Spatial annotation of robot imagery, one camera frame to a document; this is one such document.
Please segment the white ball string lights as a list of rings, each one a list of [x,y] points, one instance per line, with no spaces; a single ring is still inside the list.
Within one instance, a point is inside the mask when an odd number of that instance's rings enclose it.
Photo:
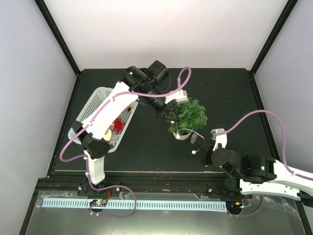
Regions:
[[[180,131],[187,131],[188,133],[185,134],[185,135],[180,135],[179,134]],[[203,142],[205,142],[205,137],[204,136],[202,136],[197,131],[194,131],[194,130],[191,130],[191,129],[181,128],[181,129],[178,129],[177,131],[173,132],[173,136],[175,137],[175,139],[176,140],[180,140],[180,141],[188,139],[190,137],[190,135],[192,135],[191,143],[195,143],[198,137],[200,137],[203,140]]]

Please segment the clear battery box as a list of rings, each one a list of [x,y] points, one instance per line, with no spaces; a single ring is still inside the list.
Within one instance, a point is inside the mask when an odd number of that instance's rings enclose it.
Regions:
[[[193,135],[191,136],[190,142],[192,144],[194,144],[196,142],[197,138],[198,138],[198,134],[197,133],[193,133]]]

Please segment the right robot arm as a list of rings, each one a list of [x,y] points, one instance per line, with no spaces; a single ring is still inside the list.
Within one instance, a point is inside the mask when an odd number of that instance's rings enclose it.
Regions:
[[[295,169],[287,170],[283,163],[265,155],[240,155],[226,148],[203,149],[204,166],[213,166],[227,175],[222,193],[227,197],[262,194],[280,196],[313,206],[312,177]]]

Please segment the red star ornament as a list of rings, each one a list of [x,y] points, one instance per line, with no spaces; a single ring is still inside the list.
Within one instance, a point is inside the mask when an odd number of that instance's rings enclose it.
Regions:
[[[125,122],[122,121],[121,117],[118,117],[114,122],[113,122],[113,131],[116,133],[120,133],[125,126]]]

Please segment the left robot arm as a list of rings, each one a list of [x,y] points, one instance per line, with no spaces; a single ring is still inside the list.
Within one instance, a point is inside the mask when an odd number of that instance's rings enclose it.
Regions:
[[[150,105],[156,111],[156,118],[179,121],[174,102],[162,97],[159,90],[159,85],[168,77],[170,72],[160,61],[154,61],[148,68],[131,66],[125,70],[110,95],[89,117],[73,123],[68,138],[79,133],[75,142],[83,146],[87,155],[87,175],[90,177],[88,190],[93,195],[100,195],[105,190],[104,159],[111,147],[104,135],[130,104],[138,101]]]

